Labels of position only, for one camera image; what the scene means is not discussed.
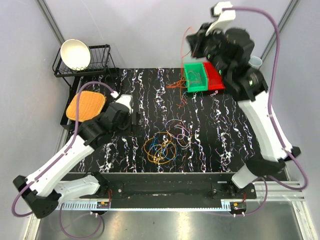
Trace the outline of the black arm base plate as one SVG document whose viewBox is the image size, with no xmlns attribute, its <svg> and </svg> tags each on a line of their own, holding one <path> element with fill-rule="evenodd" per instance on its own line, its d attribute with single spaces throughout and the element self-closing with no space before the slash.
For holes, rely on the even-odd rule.
<svg viewBox="0 0 320 240">
<path fill-rule="evenodd" d="M 231 173 L 104 173 L 113 209 L 208 209 L 221 200 L 255 200 L 252 183 L 230 189 Z"/>
</svg>

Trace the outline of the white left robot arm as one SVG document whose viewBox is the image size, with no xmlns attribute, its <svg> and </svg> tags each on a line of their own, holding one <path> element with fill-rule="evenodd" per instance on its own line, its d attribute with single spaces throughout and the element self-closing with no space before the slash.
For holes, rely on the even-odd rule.
<svg viewBox="0 0 320 240">
<path fill-rule="evenodd" d="M 58 205 L 83 196 L 107 196 L 110 182 L 98 172 L 61 183 L 62 178 L 82 159 L 107 144 L 113 137 L 133 136 L 138 132 L 140 114 L 132 110 L 132 96 L 123 94 L 106 111 L 84 121 L 75 136 L 40 169 L 13 180 L 19 197 L 38 219 L 50 215 Z"/>
</svg>

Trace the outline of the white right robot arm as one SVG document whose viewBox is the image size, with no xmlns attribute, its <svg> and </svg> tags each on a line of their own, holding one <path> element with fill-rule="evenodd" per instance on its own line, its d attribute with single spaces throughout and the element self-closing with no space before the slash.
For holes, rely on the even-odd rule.
<svg viewBox="0 0 320 240">
<path fill-rule="evenodd" d="M 290 143 L 281 145 L 287 139 L 280 129 L 274 129 L 279 122 L 274 111 L 268 110 L 268 85 L 263 74 L 249 64 L 255 43 L 248 32 L 234 27 L 211 30 L 210 25 L 203 23 L 196 33 L 186 37 L 191 56 L 206 58 L 218 72 L 227 93 L 247 117 L 260 147 L 260 154 L 249 158 L 227 185 L 228 195 L 236 199 L 257 178 L 281 171 L 301 150 Z"/>
</svg>

